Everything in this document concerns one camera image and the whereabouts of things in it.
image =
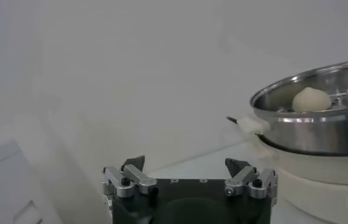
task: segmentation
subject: steamed bun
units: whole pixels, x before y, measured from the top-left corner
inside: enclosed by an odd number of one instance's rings
[[[293,99],[295,112],[321,111],[331,107],[330,96],[319,89],[306,87]]]

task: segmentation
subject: white wall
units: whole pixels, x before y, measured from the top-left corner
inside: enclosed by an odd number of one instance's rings
[[[235,144],[255,91],[345,60],[344,0],[0,0],[0,135],[87,223],[103,166]]]

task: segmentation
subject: stainless steel pot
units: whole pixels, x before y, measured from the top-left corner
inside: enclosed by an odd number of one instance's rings
[[[305,87],[327,92],[331,108],[295,113],[293,98]],[[267,144],[297,153],[348,156],[348,62],[273,83],[257,92],[250,104],[254,114],[268,124],[259,131]]]

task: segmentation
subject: pot rim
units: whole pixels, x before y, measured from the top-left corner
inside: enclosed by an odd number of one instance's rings
[[[335,65],[320,67],[312,70],[308,70],[302,73],[299,73],[294,76],[290,76],[287,78],[284,78],[282,80],[276,81],[270,85],[268,85],[265,88],[262,88],[260,91],[256,92],[255,95],[253,95],[250,98],[250,105],[256,111],[257,113],[260,113],[265,116],[271,116],[271,117],[328,117],[328,116],[337,116],[341,114],[348,113],[348,108],[342,108],[342,109],[333,109],[333,110],[323,110],[323,111],[312,111],[312,112],[276,112],[276,111],[269,111],[269,110],[262,110],[257,107],[255,107],[255,102],[263,96],[265,93],[268,93],[274,89],[277,89],[281,86],[288,85],[290,83],[298,82],[303,79],[307,79],[309,77],[313,77],[316,75],[326,75],[331,74],[333,72],[337,72],[342,69],[348,68],[348,61],[338,63]]]

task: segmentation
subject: white table surface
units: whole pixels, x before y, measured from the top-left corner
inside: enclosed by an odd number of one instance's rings
[[[197,158],[190,159],[172,166],[149,173],[155,178],[197,178],[197,179],[226,179],[229,172],[224,164],[226,158],[244,160],[252,166],[263,169],[270,166],[266,160],[257,159],[251,152],[252,146],[248,142],[221,149]],[[329,222],[317,219],[279,197],[273,208],[272,224],[326,224]]]

